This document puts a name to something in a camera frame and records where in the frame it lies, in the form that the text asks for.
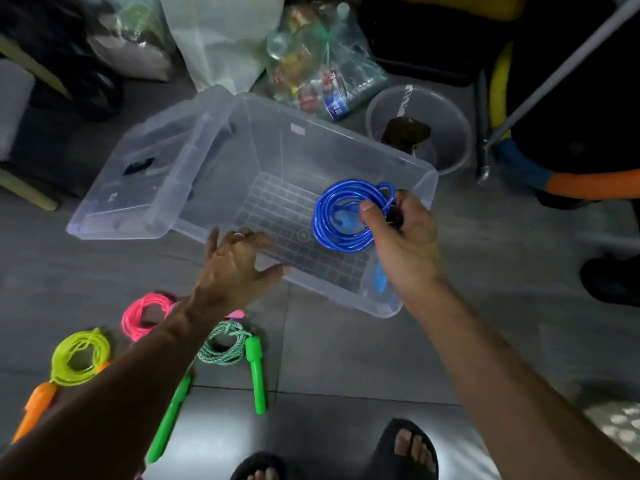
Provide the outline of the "person's right hand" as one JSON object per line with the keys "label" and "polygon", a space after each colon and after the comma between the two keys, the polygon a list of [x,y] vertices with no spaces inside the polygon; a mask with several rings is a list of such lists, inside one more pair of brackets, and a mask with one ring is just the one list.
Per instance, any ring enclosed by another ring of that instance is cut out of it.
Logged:
{"label": "person's right hand", "polygon": [[403,218],[393,241],[374,241],[381,267],[409,310],[425,306],[428,295],[445,282],[432,213],[409,191],[396,193]]}

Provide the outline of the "person's left hand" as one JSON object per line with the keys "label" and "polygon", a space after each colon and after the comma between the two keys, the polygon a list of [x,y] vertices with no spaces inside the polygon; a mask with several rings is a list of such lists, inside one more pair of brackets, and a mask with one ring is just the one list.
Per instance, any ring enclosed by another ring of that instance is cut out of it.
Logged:
{"label": "person's left hand", "polygon": [[265,291],[253,287],[259,252],[271,247],[267,234],[249,228],[231,231],[218,239],[218,249],[204,265],[188,298],[188,313],[199,319],[220,321],[242,309]]}

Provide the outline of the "person's left forearm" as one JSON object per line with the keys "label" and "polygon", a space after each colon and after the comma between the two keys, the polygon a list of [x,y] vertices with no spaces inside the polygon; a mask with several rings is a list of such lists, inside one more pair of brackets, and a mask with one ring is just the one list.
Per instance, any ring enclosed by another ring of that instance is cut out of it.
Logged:
{"label": "person's left forearm", "polygon": [[0,480],[134,480],[180,380],[236,305],[183,300],[9,448]]}

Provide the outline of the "person's right forearm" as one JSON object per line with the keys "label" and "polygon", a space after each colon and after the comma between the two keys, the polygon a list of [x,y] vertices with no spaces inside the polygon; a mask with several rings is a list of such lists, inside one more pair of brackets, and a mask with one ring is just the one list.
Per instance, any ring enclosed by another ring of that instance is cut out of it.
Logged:
{"label": "person's right forearm", "polygon": [[395,281],[502,480],[640,480],[640,463],[542,379],[441,279]]}

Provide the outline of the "clear plastic box lid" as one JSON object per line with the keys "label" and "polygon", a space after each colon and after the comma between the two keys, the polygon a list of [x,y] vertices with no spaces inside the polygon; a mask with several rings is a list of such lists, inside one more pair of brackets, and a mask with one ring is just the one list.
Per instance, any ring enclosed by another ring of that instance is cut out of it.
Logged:
{"label": "clear plastic box lid", "polygon": [[175,224],[234,96],[210,87],[122,137],[67,225],[82,240],[159,239]]}

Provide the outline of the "brown object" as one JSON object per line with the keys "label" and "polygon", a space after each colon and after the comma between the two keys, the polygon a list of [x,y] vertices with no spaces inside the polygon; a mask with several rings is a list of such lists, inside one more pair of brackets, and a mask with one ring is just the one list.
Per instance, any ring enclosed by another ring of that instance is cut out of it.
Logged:
{"label": "brown object", "polygon": [[431,136],[431,126],[407,116],[388,121],[381,143],[403,153],[415,156],[415,151]]}

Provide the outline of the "clear plastic storage box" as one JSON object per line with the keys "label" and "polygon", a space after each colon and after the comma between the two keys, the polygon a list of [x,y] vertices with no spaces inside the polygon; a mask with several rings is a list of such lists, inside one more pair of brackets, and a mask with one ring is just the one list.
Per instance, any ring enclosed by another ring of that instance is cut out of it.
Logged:
{"label": "clear plastic storage box", "polygon": [[402,308],[395,288],[376,288],[372,246],[354,254],[325,249],[312,233],[318,197],[332,184],[361,179],[414,192],[430,207],[437,170],[337,125],[254,94],[237,95],[197,173],[173,230],[204,243],[250,228],[275,243],[257,258],[264,269],[291,266],[284,279],[340,305],[386,319]]}

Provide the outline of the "clear round plastic bucket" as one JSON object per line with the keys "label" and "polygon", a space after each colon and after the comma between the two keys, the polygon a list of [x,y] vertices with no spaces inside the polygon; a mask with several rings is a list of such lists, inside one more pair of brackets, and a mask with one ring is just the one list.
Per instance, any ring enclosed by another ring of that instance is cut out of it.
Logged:
{"label": "clear round plastic bucket", "polygon": [[439,175],[460,169],[473,145],[466,116],[450,99],[421,86],[405,84],[376,95],[365,113],[365,129],[370,139],[381,143],[389,120],[407,116],[431,126],[431,136],[415,151],[414,157],[432,165]]}

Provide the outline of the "clear bag of plastic bottles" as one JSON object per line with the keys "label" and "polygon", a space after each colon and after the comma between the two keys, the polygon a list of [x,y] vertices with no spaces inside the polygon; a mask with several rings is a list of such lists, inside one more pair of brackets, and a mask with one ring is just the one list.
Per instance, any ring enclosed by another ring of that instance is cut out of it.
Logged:
{"label": "clear bag of plastic bottles", "polygon": [[344,119],[388,84],[346,1],[285,6],[266,50],[265,94],[325,120]]}

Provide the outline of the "black sandal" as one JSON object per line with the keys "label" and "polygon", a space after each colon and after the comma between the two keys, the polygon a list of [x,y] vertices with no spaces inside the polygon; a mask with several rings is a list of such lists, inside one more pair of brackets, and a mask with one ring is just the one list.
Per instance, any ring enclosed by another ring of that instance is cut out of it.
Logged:
{"label": "black sandal", "polygon": [[407,428],[410,431],[414,432],[417,435],[422,436],[425,439],[426,443],[428,444],[430,450],[433,452],[434,457],[436,459],[436,464],[438,468],[437,480],[439,480],[440,472],[439,472],[438,457],[432,441],[430,440],[428,435],[425,434],[425,432],[423,432],[423,430],[421,430],[421,428],[418,427],[416,424],[414,424],[409,420],[400,419],[400,418],[392,419],[388,423],[384,431],[382,432],[382,435],[378,441],[378,444],[374,452],[372,453],[371,459],[369,460],[369,463],[364,469],[361,480],[395,480],[395,475],[393,473],[393,469],[394,469],[393,450],[394,450],[396,434],[398,430],[400,430],[401,428]]}
{"label": "black sandal", "polygon": [[280,479],[287,480],[287,467],[283,458],[266,451],[259,451],[243,460],[231,475],[230,480],[245,480],[247,475],[257,469],[274,467],[277,469]]}

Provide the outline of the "black and yellow furniture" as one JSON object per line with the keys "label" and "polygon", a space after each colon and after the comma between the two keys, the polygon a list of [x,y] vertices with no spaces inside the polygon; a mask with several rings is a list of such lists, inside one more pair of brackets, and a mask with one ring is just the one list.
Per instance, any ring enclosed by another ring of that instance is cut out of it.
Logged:
{"label": "black and yellow furniture", "polygon": [[510,39],[528,0],[360,0],[372,55],[395,75],[468,86]]}

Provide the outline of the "white paper bag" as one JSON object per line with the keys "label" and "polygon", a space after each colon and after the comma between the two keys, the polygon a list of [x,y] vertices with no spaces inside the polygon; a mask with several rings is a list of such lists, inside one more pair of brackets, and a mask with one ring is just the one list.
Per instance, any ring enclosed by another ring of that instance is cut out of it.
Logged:
{"label": "white paper bag", "polygon": [[266,69],[266,39],[285,0],[160,0],[172,38],[197,92],[220,85],[251,90]]}

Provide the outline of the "yellow blue orange hoop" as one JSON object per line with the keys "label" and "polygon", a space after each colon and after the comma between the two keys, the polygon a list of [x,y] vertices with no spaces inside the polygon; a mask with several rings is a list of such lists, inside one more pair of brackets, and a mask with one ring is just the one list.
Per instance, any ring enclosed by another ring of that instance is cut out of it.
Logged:
{"label": "yellow blue orange hoop", "polygon": [[[507,119],[507,89],[513,44],[498,55],[489,83],[488,112],[491,128],[496,130]],[[575,200],[640,199],[640,169],[595,174],[554,172],[533,162],[517,147],[508,129],[488,148],[526,186],[544,193]]]}

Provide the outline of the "person's right foot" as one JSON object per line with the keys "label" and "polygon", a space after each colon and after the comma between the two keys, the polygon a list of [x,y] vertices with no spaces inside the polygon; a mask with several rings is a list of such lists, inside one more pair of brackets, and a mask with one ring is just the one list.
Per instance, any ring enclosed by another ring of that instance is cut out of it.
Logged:
{"label": "person's right foot", "polygon": [[436,459],[422,436],[401,428],[393,452],[395,480],[437,480]]}

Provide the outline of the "grey metal pole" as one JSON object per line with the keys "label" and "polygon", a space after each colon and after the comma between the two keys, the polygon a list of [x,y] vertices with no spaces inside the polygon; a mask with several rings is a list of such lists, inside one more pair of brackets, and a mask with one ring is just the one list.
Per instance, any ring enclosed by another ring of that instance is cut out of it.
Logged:
{"label": "grey metal pole", "polygon": [[492,129],[483,140],[477,158],[476,183],[484,184],[491,174],[490,157],[492,149],[503,140],[511,128],[523,119],[545,96],[571,74],[588,56],[603,44],[615,31],[640,11],[640,0],[626,0],[616,11],[588,37],[549,77],[520,104],[512,114],[502,120],[500,126]]}

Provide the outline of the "white cushion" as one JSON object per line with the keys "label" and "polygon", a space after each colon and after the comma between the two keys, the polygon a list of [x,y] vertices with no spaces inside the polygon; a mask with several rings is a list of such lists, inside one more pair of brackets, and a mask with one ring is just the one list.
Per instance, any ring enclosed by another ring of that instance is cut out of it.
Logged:
{"label": "white cushion", "polygon": [[35,78],[9,59],[0,59],[0,162],[11,153]]}

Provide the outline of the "black shoe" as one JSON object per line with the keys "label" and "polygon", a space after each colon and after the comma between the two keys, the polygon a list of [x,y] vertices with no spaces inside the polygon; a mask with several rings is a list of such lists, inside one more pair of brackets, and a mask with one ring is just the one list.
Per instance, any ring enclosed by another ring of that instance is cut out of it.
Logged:
{"label": "black shoe", "polygon": [[597,300],[640,308],[640,254],[627,259],[592,258],[580,268],[579,276]]}

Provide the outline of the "black bag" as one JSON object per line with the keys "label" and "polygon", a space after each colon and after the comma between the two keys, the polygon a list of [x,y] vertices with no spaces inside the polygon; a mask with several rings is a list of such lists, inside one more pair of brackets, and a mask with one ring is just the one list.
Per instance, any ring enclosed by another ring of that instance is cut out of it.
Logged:
{"label": "black bag", "polygon": [[35,78],[36,106],[103,122],[120,113],[124,78],[94,56],[76,0],[0,0],[0,61]]}

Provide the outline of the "white dotted fabric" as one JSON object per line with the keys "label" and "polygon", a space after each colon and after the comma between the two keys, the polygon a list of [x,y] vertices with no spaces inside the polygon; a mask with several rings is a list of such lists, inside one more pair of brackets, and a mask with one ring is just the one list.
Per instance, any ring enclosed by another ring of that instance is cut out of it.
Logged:
{"label": "white dotted fabric", "polygon": [[640,403],[608,400],[583,410],[606,436],[640,463]]}

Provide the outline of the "wooden furniture frame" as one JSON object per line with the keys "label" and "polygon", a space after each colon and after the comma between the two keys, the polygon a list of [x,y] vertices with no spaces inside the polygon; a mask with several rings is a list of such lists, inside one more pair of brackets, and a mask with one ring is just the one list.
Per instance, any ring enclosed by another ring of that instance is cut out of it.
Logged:
{"label": "wooden furniture frame", "polygon": [[[57,76],[46,69],[44,65],[37,62],[32,56],[25,53],[16,42],[7,38],[2,33],[0,33],[0,59],[11,60],[30,72],[35,78],[35,83],[36,80],[41,80],[50,88],[66,97],[66,99],[71,99],[67,88]],[[58,208],[59,204],[57,201],[21,178],[14,176],[9,170],[2,168],[1,164],[5,162],[6,161],[0,162],[0,187],[46,211],[55,211]]]}

